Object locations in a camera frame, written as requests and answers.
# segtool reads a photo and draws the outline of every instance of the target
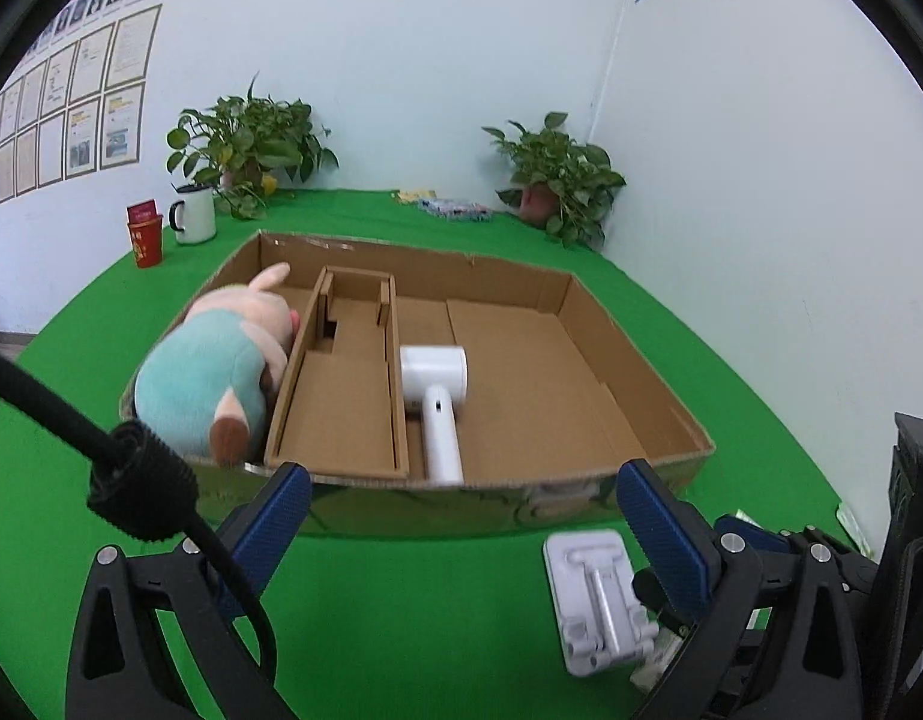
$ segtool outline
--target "red card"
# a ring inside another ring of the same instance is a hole
[[[129,224],[141,224],[143,221],[152,220],[156,215],[158,215],[158,210],[155,208],[154,200],[146,200],[137,205],[128,206]]]

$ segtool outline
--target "white mug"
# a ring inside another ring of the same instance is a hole
[[[176,189],[185,199],[172,203],[167,223],[180,244],[200,244],[215,237],[215,190],[205,184]]]

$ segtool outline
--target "plush pig toy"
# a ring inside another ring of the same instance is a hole
[[[148,354],[135,381],[135,410],[178,454],[220,466],[254,457],[298,332],[298,313],[267,292],[288,273],[279,263],[247,287],[202,295]]]

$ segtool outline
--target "cardboard box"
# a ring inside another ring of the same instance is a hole
[[[492,257],[260,233],[201,293],[277,262],[301,329],[265,456],[242,469],[189,458],[202,513],[220,521],[285,460],[316,482],[305,531],[472,536],[618,517],[615,473],[645,457],[672,488],[714,451],[705,429],[571,274]],[[178,315],[170,331],[187,312]],[[406,415],[400,346],[458,344],[465,484],[426,479]],[[134,416],[134,378],[122,418]]]

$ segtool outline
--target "blue plush body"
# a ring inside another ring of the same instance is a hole
[[[196,314],[165,336],[138,372],[138,418],[180,455],[210,457],[215,408],[229,387],[247,417],[252,454],[258,448],[266,418],[260,386],[266,362],[242,330],[243,321],[225,309]]]

